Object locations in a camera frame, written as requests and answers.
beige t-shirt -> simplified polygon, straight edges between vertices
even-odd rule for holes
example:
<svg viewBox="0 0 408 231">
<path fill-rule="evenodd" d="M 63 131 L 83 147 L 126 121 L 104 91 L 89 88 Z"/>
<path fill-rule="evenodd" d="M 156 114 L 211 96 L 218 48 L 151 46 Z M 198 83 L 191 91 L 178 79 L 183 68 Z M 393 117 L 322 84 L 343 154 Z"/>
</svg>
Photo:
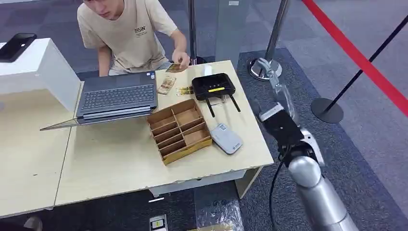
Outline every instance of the beige t-shirt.
<svg viewBox="0 0 408 231">
<path fill-rule="evenodd" d="M 154 31 L 170 36 L 177 27 L 158 0 L 124 3 L 123 13 L 114 21 L 97 15 L 84 3 L 79 6 L 77 18 L 84 45 L 90 49 L 107 45 L 114 55 L 114 70 L 155 70 L 168 59 Z"/>
</svg>

red barrier rope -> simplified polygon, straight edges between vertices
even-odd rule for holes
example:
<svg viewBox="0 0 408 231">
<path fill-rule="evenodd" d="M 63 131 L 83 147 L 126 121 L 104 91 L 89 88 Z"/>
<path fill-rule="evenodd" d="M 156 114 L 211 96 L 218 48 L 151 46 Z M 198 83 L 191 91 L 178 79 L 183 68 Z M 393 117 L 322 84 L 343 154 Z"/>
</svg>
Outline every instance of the red barrier rope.
<svg viewBox="0 0 408 231">
<path fill-rule="evenodd" d="M 351 43 L 313 0 L 302 0 L 320 24 L 378 88 L 408 117 L 408 100 Z"/>
</svg>

white power bank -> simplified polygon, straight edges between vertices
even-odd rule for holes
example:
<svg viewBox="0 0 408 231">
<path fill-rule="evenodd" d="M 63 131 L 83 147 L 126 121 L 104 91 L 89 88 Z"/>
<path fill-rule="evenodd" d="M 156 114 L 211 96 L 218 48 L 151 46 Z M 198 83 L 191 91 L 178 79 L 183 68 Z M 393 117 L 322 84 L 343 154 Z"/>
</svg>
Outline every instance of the white power bank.
<svg viewBox="0 0 408 231">
<path fill-rule="evenodd" d="M 211 136 L 228 155 L 234 154 L 242 146 L 241 138 L 222 123 L 211 131 Z"/>
</svg>

laptop hinge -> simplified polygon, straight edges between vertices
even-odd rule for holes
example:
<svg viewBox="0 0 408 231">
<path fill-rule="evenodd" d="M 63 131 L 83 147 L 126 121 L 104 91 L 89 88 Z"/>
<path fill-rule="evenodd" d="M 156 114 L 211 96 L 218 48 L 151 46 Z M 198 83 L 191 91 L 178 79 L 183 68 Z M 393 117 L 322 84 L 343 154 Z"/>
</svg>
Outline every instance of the laptop hinge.
<svg viewBox="0 0 408 231">
<path fill-rule="evenodd" d="M 110 117 L 110 116 L 121 116 L 121 115 L 127 115 L 127 114 L 143 113 L 143 112 L 149 112 L 149 111 L 151 111 L 150 106 L 136 107 L 136 108 L 123 109 L 123 110 L 84 114 L 84 119 L 97 119 L 97 118 L 105 118 L 105 117 Z"/>
</svg>

wooden tray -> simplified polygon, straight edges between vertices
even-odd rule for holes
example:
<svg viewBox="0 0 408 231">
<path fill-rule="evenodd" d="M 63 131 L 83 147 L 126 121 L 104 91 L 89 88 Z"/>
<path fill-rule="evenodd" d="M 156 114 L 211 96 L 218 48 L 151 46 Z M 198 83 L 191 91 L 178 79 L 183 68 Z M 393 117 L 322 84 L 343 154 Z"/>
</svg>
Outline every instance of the wooden tray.
<svg viewBox="0 0 408 231">
<path fill-rule="evenodd" d="M 212 144 L 207 124 L 194 99 L 147 117 L 165 165 Z"/>
</svg>

